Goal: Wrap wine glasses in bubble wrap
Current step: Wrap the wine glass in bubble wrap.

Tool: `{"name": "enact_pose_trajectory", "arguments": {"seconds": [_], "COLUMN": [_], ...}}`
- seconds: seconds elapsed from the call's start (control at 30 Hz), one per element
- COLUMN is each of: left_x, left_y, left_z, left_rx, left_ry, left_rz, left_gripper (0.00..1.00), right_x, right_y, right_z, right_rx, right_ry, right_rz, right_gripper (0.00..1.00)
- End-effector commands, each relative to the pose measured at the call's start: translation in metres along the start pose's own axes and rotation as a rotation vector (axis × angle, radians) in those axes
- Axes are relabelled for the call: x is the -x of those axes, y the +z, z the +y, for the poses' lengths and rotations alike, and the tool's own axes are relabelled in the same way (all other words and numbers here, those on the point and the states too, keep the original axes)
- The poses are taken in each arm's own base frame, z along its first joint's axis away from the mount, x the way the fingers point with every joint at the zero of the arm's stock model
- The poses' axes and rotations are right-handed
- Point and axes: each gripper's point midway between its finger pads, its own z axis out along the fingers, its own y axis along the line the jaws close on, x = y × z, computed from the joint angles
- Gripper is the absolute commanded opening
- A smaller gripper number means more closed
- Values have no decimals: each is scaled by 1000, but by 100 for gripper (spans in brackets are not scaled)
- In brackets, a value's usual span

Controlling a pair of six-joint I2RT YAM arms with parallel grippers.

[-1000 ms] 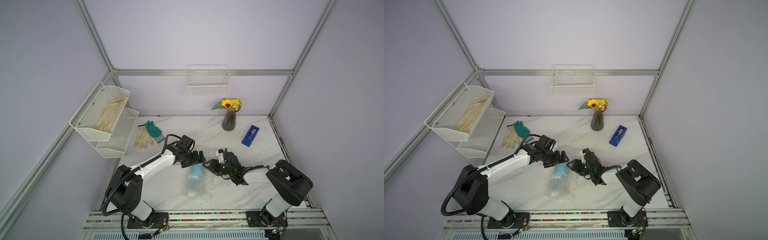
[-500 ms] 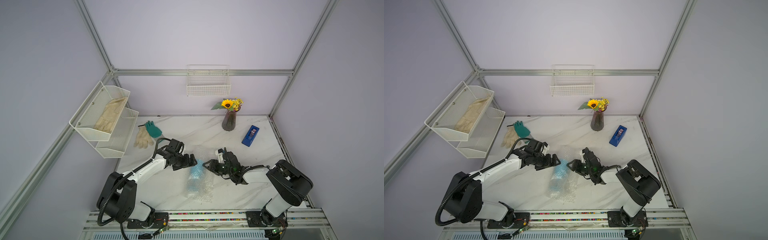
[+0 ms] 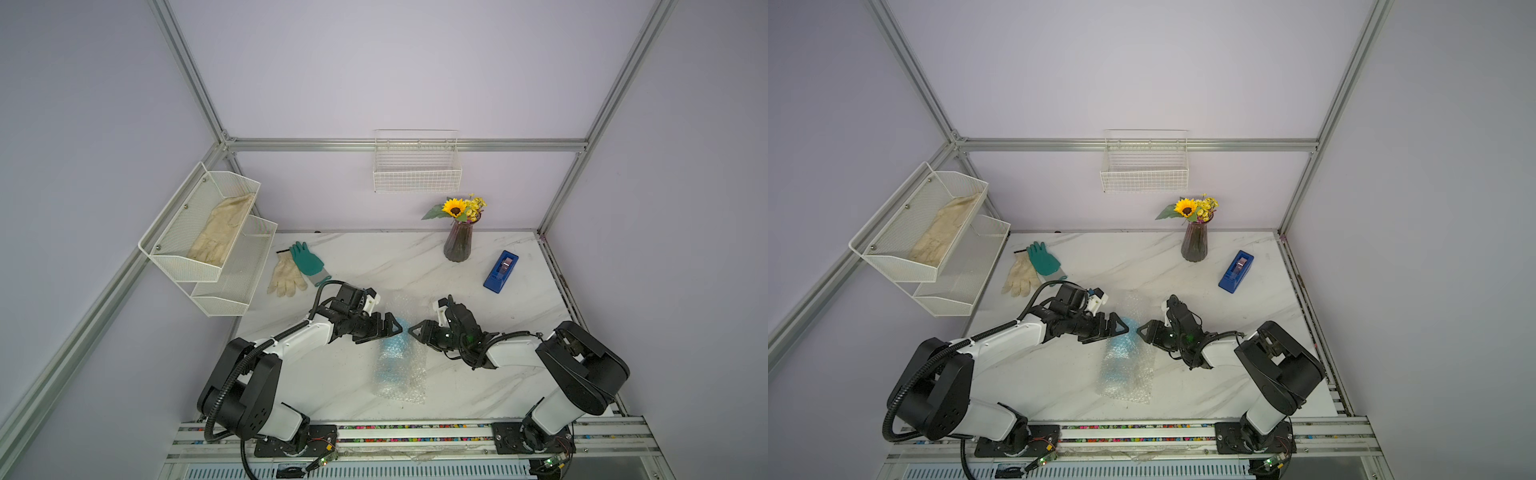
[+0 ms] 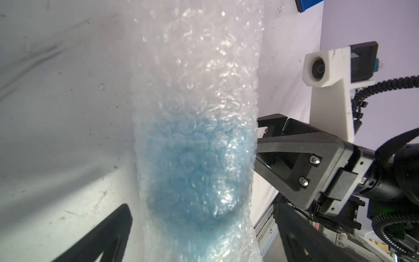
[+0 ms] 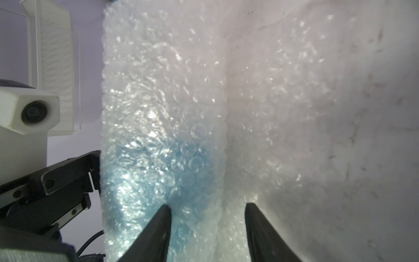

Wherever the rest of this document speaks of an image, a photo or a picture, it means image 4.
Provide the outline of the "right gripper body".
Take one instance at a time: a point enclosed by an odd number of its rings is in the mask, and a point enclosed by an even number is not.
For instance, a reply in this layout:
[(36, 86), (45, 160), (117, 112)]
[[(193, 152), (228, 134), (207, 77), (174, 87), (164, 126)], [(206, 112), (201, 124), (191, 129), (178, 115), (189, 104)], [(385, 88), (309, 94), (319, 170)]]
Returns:
[(300, 210), (313, 204), (338, 216), (374, 162), (374, 152), (308, 123), (273, 114), (258, 118), (267, 128), (258, 139), (255, 172)]

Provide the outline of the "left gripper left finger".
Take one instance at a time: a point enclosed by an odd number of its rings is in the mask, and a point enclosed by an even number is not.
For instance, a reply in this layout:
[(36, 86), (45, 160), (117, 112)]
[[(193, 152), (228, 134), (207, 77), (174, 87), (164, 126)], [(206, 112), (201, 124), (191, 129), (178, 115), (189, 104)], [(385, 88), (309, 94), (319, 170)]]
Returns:
[(127, 204), (122, 204), (101, 221), (56, 262), (121, 262), (131, 232), (133, 217)]

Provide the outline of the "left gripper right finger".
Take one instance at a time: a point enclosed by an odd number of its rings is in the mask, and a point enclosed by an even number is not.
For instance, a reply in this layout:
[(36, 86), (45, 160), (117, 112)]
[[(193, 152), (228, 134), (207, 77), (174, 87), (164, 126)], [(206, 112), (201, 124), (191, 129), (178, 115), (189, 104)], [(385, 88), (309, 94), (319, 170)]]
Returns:
[(289, 262), (359, 261), (311, 226), (281, 194), (273, 201), (273, 217)]

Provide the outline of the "blue plastic wine glass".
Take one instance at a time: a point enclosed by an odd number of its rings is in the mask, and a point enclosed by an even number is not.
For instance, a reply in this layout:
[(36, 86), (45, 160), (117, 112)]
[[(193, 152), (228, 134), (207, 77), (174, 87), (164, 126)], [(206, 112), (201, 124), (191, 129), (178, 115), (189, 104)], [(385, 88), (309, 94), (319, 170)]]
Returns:
[(253, 125), (164, 120), (135, 138), (142, 261), (261, 261), (250, 219)]

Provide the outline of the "clear bubble wrap sheet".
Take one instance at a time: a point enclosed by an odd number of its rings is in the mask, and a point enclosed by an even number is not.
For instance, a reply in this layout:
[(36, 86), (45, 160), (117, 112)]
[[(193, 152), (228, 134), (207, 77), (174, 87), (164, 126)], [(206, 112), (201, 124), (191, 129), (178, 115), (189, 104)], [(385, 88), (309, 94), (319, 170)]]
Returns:
[(257, 144), (263, 8), (262, 1), (129, 1), (135, 143), (137, 127), (211, 119), (253, 125)]

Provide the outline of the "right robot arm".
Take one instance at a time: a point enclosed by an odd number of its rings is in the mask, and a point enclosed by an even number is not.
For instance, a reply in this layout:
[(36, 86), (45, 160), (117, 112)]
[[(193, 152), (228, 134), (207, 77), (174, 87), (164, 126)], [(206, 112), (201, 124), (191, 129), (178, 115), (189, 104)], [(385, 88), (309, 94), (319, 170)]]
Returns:
[(353, 261), (303, 219), (354, 235), (368, 199), (374, 234), (401, 262), (419, 259), (419, 131), (372, 151), (281, 114), (261, 117), (255, 171), (278, 192), (273, 216), (292, 262)]

